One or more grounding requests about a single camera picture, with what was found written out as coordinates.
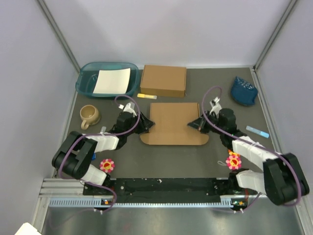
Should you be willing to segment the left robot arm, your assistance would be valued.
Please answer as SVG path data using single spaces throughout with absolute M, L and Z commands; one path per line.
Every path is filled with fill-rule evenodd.
M 110 191 L 110 176 L 91 164 L 94 153 L 118 150 L 131 134 L 144 134 L 154 122 L 142 113 L 121 112 L 112 129 L 99 134 L 70 132 L 52 159 L 52 166 L 61 174 L 94 184 L 100 194 Z

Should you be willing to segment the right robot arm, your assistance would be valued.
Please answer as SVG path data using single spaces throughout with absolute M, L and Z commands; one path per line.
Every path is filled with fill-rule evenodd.
M 267 150 L 253 141 L 238 129 L 233 110 L 222 108 L 219 112 L 205 111 L 188 126 L 202 134 L 218 134 L 223 146 L 261 169 L 261 172 L 238 167 L 232 170 L 228 181 L 232 193 L 238 194 L 249 188 L 265 194 L 273 204 L 285 206 L 292 201 L 297 203 L 302 196 L 309 194 L 310 187 L 298 158 L 292 153 Z

